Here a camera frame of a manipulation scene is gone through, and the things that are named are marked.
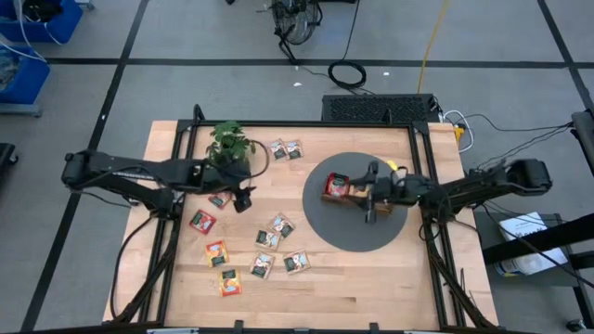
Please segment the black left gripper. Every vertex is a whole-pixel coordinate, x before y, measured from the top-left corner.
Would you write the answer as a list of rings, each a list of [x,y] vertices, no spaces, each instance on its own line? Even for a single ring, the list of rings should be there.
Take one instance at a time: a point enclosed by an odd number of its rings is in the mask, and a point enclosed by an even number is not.
[[[252,188],[241,188],[240,184],[251,177],[251,168],[247,161],[234,161],[224,167],[208,165],[203,170],[201,190],[207,194],[230,192],[235,196],[233,205],[236,212],[242,213],[252,206]]]

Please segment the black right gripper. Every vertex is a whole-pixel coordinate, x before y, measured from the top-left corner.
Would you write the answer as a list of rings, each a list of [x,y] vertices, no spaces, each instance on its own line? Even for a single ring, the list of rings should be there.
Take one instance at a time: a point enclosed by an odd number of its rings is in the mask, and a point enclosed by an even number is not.
[[[408,173],[408,168],[389,161],[388,165],[391,171],[387,177],[378,177],[379,162],[372,161],[364,176],[349,180],[350,186],[365,186],[368,190],[355,194],[357,204],[366,205],[367,224],[376,222],[378,212],[390,212],[397,205],[411,207],[419,200],[420,195],[407,185],[415,178]]]

